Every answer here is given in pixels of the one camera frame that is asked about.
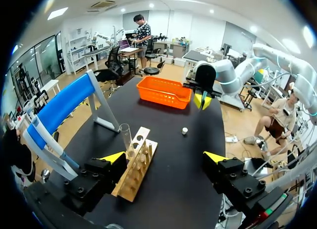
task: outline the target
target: shorts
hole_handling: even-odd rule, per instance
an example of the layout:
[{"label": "shorts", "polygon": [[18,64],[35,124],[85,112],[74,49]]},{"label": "shorts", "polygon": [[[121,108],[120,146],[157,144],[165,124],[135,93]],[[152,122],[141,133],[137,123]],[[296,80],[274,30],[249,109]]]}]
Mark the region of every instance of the shorts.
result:
[{"label": "shorts", "polygon": [[137,48],[141,48],[142,49],[142,51],[138,52],[138,58],[145,57],[145,52],[147,51],[148,46],[140,46],[140,47],[137,47]]},{"label": "shorts", "polygon": [[276,138],[279,138],[283,131],[284,131],[284,128],[277,122],[277,120],[275,118],[273,118],[272,116],[270,117],[271,118],[271,126],[270,127],[265,127],[265,129],[271,134],[272,137],[274,137],[275,139]]}]

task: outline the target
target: orange basket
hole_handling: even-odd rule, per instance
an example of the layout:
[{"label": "orange basket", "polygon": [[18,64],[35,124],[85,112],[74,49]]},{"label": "orange basket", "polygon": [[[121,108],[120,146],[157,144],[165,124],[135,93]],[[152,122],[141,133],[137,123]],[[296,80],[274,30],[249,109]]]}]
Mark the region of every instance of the orange basket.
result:
[{"label": "orange basket", "polygon": [[192,95],[192,90],[179,82],[151,76],[141,80],[137,88],[141,99],[177,109],[186,108]]}]

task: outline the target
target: patterned shirt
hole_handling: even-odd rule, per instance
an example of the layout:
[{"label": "patterned shirt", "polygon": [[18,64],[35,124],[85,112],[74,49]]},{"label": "patterned shirt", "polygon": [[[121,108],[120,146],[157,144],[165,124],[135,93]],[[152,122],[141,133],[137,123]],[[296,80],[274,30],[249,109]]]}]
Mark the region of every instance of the patterned shirt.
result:
[{"label": "patterned shirt", "polygon": [[[138,32],[138,36],[137,36],[138,40],[141,40],[141,39],[151,35],[151,27],[149,26],[149,24],[146,23],[143,26],[140,25],[138,28],[139,28],[139,32]],[[137,46],[147,46],[147,45],[148,45],[148,40],[137,44]]]}]

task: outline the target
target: wooden test tube rack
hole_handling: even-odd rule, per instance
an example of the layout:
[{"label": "wooden test tube rack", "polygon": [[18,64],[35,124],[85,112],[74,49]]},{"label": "wooden test tube rack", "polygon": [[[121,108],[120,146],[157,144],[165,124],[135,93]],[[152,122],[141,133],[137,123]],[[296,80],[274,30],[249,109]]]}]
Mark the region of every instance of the wooden test tube rack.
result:
[{"label": "wooden test tube rack", "polygon": [[112,191],[113,196],[120,196],[133,202],[158,146],[157,142],[147,139],[149,133],[149,129],[140,127],[132,140],[135,155],[131,158],[127,157],[129,159],[127,169]]}]

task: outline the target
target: laptop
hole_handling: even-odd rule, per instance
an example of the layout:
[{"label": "laptop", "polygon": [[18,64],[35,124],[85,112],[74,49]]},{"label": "laptop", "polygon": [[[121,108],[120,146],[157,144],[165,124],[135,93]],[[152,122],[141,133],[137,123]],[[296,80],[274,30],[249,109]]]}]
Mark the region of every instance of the laptop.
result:
[{"label": "laptop", "polygon": [[124,39],[124,40],[121,40],[121,41],[118,41],[118,45],[120,46],[120,51],[121,52],[133,52],[133,51],[136,51],[138,48],[132,48],[130,47],[129,45],[129,42],[127,39]]}]

